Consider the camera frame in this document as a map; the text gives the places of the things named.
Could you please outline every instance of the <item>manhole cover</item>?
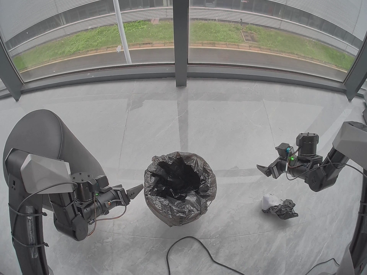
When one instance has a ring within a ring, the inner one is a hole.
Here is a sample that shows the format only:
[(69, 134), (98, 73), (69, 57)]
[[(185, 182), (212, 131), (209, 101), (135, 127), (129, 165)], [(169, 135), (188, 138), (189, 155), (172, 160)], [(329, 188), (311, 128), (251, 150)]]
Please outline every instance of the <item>manhole cover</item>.
[(246, 42), (257, 42), (257, 36), (253, 32), (242, 30), (242, 36)]

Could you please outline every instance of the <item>green lawn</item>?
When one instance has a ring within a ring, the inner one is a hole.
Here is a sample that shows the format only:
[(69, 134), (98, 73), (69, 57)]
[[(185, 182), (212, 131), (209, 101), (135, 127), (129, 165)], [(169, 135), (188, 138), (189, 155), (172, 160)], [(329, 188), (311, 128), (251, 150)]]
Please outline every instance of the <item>green lawn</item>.
[[(147, 21), (136, 21), (124, 24), (126, 39), (131, 43), (173, 42), (173, 24), (161, 21), (153, 25)], [(335, 64), (348, 70), (354, 57), (314, 40), (297, 35), (270, 30), (252, 25), (245, 26), (255, 32), (258, 44), (274, 50), (306, 55)], [(235, 23), (193, 21), (190, 24), (190, 42), (210, 41), (226, 43), (244, 43), (241, 26)], [(121, 45), (117, 25), (103, 26), (83, 31), (69, 37), (37, 46), (13, 58), (18, 70), (37, 66), (44, 62), (68, 57), (79, 51)]]

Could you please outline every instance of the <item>black trash bag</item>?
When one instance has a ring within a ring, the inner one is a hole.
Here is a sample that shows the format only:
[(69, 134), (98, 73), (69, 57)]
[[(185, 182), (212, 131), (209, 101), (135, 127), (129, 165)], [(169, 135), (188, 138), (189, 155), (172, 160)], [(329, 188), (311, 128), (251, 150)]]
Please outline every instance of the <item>black trash bag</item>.
[(298, 217), (293, 208), (296, 204), (291, 199), (285, 199), (283, 204), (271, 206), (267, 210), (262, 209), (264, 213), (270, 213), (277, 215), (282, 220), (287, 220), (289, 218)]
[(208, 163), (193, 153), (154, 156), (144, 173), (144, 196), (150, 210), (168, 226), (195, 221), (215, 199), (217, 181)]

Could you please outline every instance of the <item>road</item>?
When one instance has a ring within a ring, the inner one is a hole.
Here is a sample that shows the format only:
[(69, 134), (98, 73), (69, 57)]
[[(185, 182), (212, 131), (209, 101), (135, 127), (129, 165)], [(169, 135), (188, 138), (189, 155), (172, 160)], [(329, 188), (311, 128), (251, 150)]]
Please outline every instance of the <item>road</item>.
[[(147, 48), (132, 49), (130, 51), (133, 63), (173, 62), (173, 48)], [(189, 62), (191, 63), (224, 63), (247, 66), (261, 66), (276, 69), (297, 71), (316, 76), (342, 81), (346, 72), (332, 67), (283, 57), (269, 53), (249, 52), (236, 49), (214, 48), (190, 48)], [(30, 81), (37, 78), (48, 77), (65, 72), (72, 72), (96, 67), (114, 66), (126, 64), (124, 54), (121, 53), (97, 53), (90, 56), (72, 58), (65, 61), (37, 67), (21, 73), (23, 80)]]

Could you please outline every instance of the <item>black plastic bag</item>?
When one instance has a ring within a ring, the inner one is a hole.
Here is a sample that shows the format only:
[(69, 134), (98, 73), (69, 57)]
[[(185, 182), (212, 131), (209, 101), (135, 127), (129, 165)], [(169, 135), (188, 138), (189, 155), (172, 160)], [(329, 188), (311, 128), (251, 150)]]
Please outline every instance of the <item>black plastic bag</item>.
[(215, 199), (217, 181), (208, 163), (193, 153), (154, 156), (144, 174), (150, 210), (168, 226), (195, 221)]
[(298, 213), (293, 210), (296, 204), (291, 199), (285, 199), (283, 204), (271, 206), (267, 210), (262, 209), (264, 213), (270, 213), (277, 215), (282, 220), (287, 220), (289, 218), (298, 217)]

